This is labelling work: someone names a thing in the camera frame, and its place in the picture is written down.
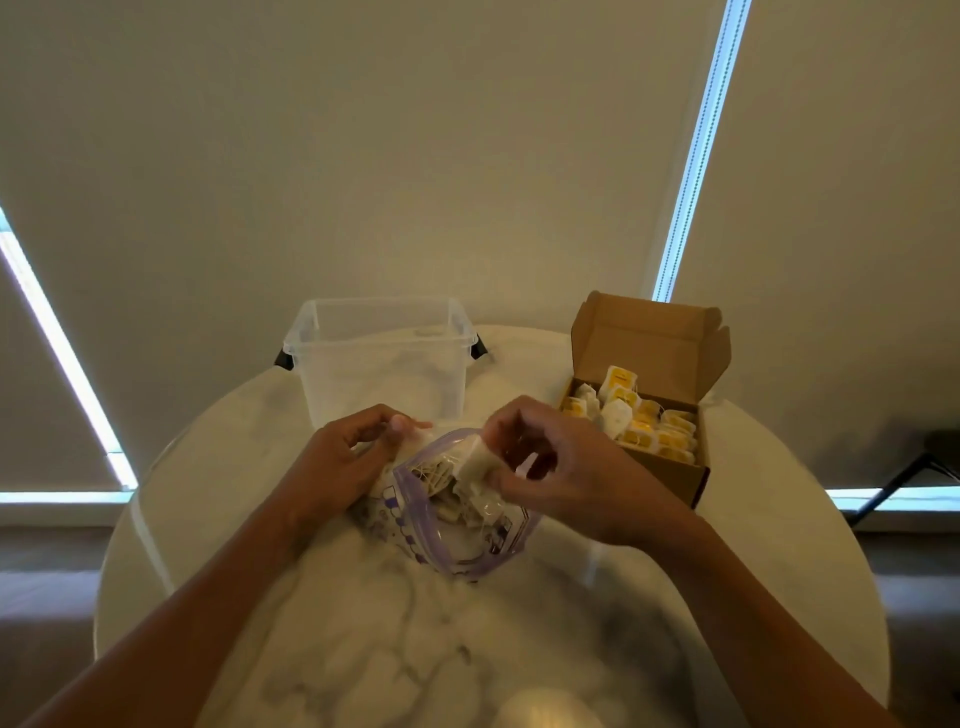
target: roller blind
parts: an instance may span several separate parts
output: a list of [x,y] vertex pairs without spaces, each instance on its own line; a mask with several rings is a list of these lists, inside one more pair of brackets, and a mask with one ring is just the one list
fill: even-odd
[[0,200],[142,471],[313,297],[643,293],[724,4],[0,10]]
[[673,300],[723,308],[720,392],[825,485],[960,425],[958,26],[946,0],[754,3],[740,45]]
[[2,260],[0,324],[0,491],[119,489]]

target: person's right hand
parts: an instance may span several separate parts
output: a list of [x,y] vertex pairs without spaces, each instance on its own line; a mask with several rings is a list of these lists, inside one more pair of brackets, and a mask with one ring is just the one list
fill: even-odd
[[528,479],[501,468],[489,485],[596,541],[647,548],[696,518],[594,423],[530,397],[493,413],[480,436],[512,469],[538,454]]

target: plastic storage bin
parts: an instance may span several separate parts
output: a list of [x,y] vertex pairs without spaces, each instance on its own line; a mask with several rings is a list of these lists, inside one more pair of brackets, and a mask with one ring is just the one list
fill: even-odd
[[450,298],[317,299],[283,340],[310,420],[383,402],[420,420],[457,420],[476,333]]

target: purple zipper seal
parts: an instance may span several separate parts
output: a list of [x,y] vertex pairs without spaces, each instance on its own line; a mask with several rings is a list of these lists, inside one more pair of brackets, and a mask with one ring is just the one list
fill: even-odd
[[530,513],[523,509],[527,523],[509,549],[504,548],[496,554],[484,550],[478,558],[469,561],[456,561],[450,555],[449,549],[444,545],[444,540],[441,538],[440,526],[433,506],[430,504],[430,498],[427,497],[423,483],[411,473],[411,470],[424,460],[439,455],[449,449],[450,446],[466,440],[470,435],[479,433],[480,430],[473,427],[463,427],[447,432],[446,435],[434,440],[405,463],[401,463],[394,468],[396,488],[403,497],[403,518],[417,535],[424,556],[430,560],[431,565],[437,570],[455,576],[484,576],[497,567],[506,564],[523,550],[527,538],[541,518],[539,513]]

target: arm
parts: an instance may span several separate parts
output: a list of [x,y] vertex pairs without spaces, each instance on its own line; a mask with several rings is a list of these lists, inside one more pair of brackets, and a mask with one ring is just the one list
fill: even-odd
[[597,541],[646,551],[673,580],[755,728],[897,728],[897,721],[764,589],[709,524],[592,423],[519,398],[483,432],[516,466],[490,484],[505,499]]
[[[318,430],[213,559],[23,728],[193,725],[260,598],[369,490],[413,426],[378,405]],[[351,450],[369,441],[359,457]]]

